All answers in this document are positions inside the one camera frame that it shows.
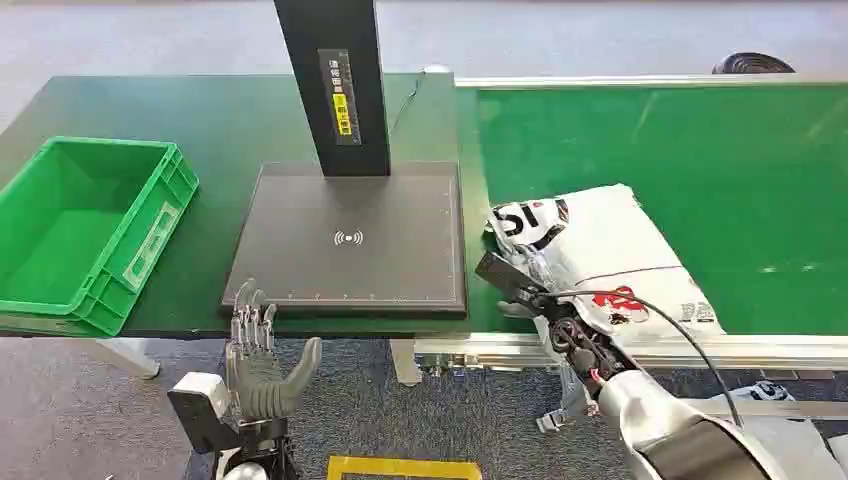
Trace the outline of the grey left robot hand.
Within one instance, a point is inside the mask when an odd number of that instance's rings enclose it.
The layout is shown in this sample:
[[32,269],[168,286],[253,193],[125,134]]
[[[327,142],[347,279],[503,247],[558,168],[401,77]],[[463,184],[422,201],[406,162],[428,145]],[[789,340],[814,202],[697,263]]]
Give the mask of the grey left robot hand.
[[323,356],[322,339],[312,337],[304,344],[299,362],[284,374],[273,352],[277,306],[264,305],[264,297],[253,278],[236,289],[225,349],[226,385],[245,421],[290,415],[317,374]]

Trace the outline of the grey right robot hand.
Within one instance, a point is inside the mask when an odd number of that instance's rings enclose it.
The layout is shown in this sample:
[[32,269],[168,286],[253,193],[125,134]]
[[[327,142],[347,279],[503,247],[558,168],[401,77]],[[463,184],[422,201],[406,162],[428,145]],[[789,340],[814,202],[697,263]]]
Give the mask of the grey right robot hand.
[[562,316],[562,306],[546,287],[493,252],[482,256],[475,273],[502,294],[498,308],[506,317],[556,320]]

